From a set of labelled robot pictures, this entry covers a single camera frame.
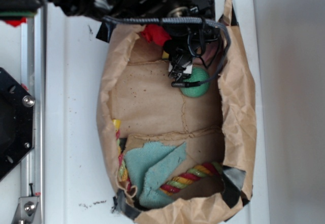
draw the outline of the multicolored rope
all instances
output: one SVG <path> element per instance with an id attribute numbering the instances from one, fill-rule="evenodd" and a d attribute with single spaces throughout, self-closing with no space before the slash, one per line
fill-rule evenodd
<path id="1" fill-rule="evenodd" d="M 201 178 L 207 176 L 221 176 L 222 166 L 218 162 L 203 163 L 202 165 L 197 165 L 186 173 L 174 177 L 172 180 L 166 182 L 160 186 L 160 190 L 166 195 L 171 196 L 181 191 L 181 189 L 199 181 Z"/>
<path id="2" fill-rule="evenodd" d="M 130 190 L 131 188 L 131 181 L 130 178 L 128 177 L 128 171 L 125 165 L 125 161 L 123 159 L 123 154 L 120 146 L 120 126 L 121 126 L 121 121 L 118 119 L 113 119 L 113 124 L 115 127 L 115 132 L 116 132 L 116 143 L 117 143 L 117 149 L 118 149 L 118 161 L 119 161 L 119 169 L 118 169 L 118 180 L 120 182 L 127 182 L 127 191 Z"/>

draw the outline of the green foam ball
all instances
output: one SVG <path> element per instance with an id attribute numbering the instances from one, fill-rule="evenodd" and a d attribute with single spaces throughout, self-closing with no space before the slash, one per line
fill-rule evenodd
<path id="1" fill-rule="evenodd" d="M 184 79 L 184 82 L 204 81 L 209 78 L 209 74 L 202 68 L 193 68 L 192 76 Z M 181 88 L 183 95 L 187 97 L 197 98 L 204 95 L 209 89 L 210 83 L 204 83 L 198 87 Z"/>

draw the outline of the paper bag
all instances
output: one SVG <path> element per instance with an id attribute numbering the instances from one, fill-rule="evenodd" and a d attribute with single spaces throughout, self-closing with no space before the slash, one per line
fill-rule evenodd
<path id="1" fill-rule="evenodd" d="M 224 13 L 224 22 L 230 24 L 231 0 L 226 0 Z M 232 44 L 225 66 L 208 93 L 192 100 L 166 83 L 168 67 L 160 60 L 162 49 L 144 42 L 139 36 L 143 29 L 123 25 L 114 30 L 99 94 L 97 125 L 107 174 L 117 192 L 117 209 L 143 224 L 227 220 L 251 200 L 255 161 L 255 86 L 240 29 L 227 27 Z M 154 105 L 167 113 L 157 113 Z M 121 137 L 128 137 L 125 151 L 152 140 L 167 145 L 190 142 L 190 159 L 173 175 L 204 160 L 222 162 L 219 187 L 210 187 L 212 181 L 202 181 L 200 188 L 207 188 L 200 196 L 190 194 L 195 192 L 193 187 L 194 191 L 184 191 L 164 208 L 140 210 L 134 203 L 134 192 L 127 192 L 117 178 L 114 118 L 122 120 Z"/>

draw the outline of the teal cloth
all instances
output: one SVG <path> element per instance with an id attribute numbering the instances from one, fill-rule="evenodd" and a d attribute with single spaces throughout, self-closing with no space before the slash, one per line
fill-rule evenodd
<path id="1" fill-rule="evenodd" d="M 149 168 L 164 159 L 175 148 L 176 146 L 166 146 L 161 142 L 148 142 L 142 148 L 132 149 L 126 153 L 124 159 L 128 175 L 132 185 L 138 187 L 137 198 L 142 193 L 145 174 Z"/>
<path id="2" fill-rule="evenodd" d="M 140 204 L 155 209 L 162 208 L 174 200 L 159 190 L 173 171 L 186 159 L 186 143 L 183 143 L 145 174 L 144 187 L 140 195 Z"/>

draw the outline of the red cloth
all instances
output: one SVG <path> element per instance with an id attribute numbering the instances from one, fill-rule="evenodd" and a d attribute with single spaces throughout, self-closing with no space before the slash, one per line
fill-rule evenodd
<path id="1" fill-rule="evenodd" d="M 153 41 L 159 46 L 163 46 L 167 40 L 172 39 L 163 27 L 156 24 L 147 25 L 141 34 L 148 41 L 148 43 Z"/>
<path id="2" fill-rule="evenodd" d="M 5 20 L 5 23 L 17 27 L 21 25 L 22 23 L 27 23 L 27 18 L 22 17 L 20 20 Z"/>

